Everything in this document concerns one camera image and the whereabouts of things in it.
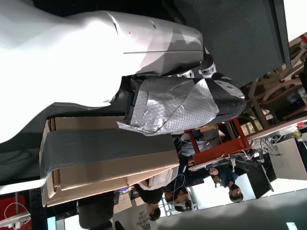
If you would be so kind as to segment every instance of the white plastic part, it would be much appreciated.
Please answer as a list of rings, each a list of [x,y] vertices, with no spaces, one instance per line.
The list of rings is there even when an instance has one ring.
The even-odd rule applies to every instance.
[[[122,76],[161,75],[203,58],[199,31],[149,17],[95,11],[61,18],[1,0],[0,21],[0,143],[52,103],[107,106]]]
[[[242,93],[240,89],[238,89],[236,86],[226,82],[226,81],[221,81],[221,80],[215,80],[214,81],[216,84],[221,86],[226,92],[228,92],[230,95],[244,99],[245,96]]]

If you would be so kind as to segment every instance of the dark hair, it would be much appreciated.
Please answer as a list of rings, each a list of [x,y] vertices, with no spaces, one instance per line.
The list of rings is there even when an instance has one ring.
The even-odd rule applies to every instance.
[[[176,210],[177,212],[189,212],[189,211],[192,211],[192,208],[186,208],[186,209],[184,209],[184,208],[181,207],[181,206],[175,206],[175,210]]]
[[[175,206],[175,210],[176,210],[177,212],[184,212],[184,208],[181,207],[181,206]]]
[[[156,221],[157,219],[160,218],[160,215],[161,215],[161,210],[159,208],[156,208],[153,214],[149,214],[149,218],[151,221]]]
[[[173,202],[173,198],[172,198],[172,197],[169,198],[169,199],[166,199],[166,198],[165,198],[165,201],[166,201],[167,203],[172,203],[172,202]]]
[[[234,203],[240,203],[243,200],[243,194],[237,195],[237,196],[229,196],[229,199]]]

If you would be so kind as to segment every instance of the white panel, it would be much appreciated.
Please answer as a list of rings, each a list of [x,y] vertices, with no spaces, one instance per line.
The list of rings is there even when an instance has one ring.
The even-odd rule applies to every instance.
[[[204,184],[193,186],[193,191],[199,204],[199,209],[232,203],[229,199],[228,188],[215,188],[211,177],[207,177],[204,181]],[[246,174],[238,177],[236,184],[241,188],[244,200],[255,199],[254,192]]]
[[[65,230],[83,230],[79,224],[79,215],[65,219]]]
[[[280,156],[270,155],[272,165],[277,178],[307,180],[307,172],[301,155],[298,151],[295,139],[289,139],[277,143]]]
[[[292,41],[307,32],[306,0],[283,0],[288,31],[288,40]]]

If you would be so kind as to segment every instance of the man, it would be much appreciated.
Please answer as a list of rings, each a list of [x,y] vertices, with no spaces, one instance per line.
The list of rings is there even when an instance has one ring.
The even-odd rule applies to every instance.
[[[219,166],[216,169],[211,169],[213,181],[215,184],[220,184],[224,188],[229,188],[229,198],[234,203],[240,203],[243,200],[243,194],[239,186],[235,184],[238,175],[232,172],[228,166]]]
[[[161,210],[159,202],[162,199],[163,190],[161,188],[155,190],[143,190],[139,184],[134,185],[142,200],[147,203],[147,214],[150,220],[156,221],[160,218]]]

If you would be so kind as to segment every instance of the computer monitor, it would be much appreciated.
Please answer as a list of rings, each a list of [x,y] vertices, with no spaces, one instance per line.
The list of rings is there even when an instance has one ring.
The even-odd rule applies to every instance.
[[[247,176],[256,199],[259,199],[270,190],[273,191],[270,180],[262,165],[259,168],[248,171]]]

